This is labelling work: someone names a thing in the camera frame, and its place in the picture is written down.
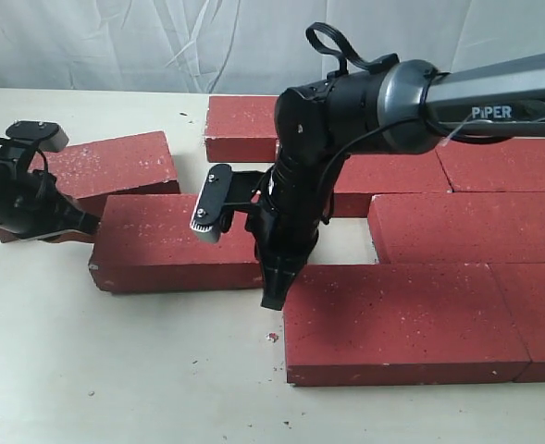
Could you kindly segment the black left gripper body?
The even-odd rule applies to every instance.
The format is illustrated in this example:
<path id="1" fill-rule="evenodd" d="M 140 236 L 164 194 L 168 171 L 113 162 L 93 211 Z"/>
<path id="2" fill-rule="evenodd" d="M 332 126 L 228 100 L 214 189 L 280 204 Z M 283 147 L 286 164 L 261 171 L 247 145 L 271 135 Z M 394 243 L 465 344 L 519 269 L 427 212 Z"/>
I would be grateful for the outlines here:
<path id="1" fill-rule="evenodd" d="M 3 230 L 20 240 L 53 238 L 74 231 L 74 212 L 81 210 L 56 187 L 56 176 L 44 169 L 17 172 L 3 166 Z"/>

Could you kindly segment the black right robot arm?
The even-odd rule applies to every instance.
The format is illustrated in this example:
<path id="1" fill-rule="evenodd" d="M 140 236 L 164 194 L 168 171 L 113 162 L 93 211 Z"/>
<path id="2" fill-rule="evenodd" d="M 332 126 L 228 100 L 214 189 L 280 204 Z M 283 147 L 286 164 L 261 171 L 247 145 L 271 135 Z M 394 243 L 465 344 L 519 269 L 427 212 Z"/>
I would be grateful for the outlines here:
<path id="1" fill-rule="evenodd" d="M 445 73 L 392 59 L 376 73 L 291 87 L 276 101 L 279 150 L 250 220 L 263 307 L 282 309 L 329 221 L 333 192 L 353 154 L 432 151 L 453 140 L 491 144 L 545 138 L 545 54 Z"/>

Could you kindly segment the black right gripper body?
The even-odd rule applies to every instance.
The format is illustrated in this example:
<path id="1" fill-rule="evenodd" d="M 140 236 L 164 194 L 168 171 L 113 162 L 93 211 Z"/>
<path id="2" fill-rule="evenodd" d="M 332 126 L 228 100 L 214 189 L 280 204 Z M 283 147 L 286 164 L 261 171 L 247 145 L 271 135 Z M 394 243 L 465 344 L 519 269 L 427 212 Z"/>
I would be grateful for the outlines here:
<path id="1" fill-rule="evenodd" d="M 341 159 L 332 153 L 305 159 L 282 148 L 266 176 L 250 221 L 255 251 L 263 268 L 303 267 L 318 240 L 318 228 L 341 172 Z"/>

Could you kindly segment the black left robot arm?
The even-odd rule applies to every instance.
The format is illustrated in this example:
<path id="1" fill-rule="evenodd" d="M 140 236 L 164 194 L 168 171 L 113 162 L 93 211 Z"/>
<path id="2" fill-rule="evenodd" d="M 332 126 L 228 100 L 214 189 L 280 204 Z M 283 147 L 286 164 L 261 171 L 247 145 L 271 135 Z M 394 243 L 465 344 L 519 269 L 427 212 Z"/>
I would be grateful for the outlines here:
<path id="1" fill-rule="evenodd" d="M 17 169 L 0 159 L 0 229 L 20 241 L 55 240 L 65 234 L 92 236 L 100 217 L 80 209 L 45 169 Z"/>

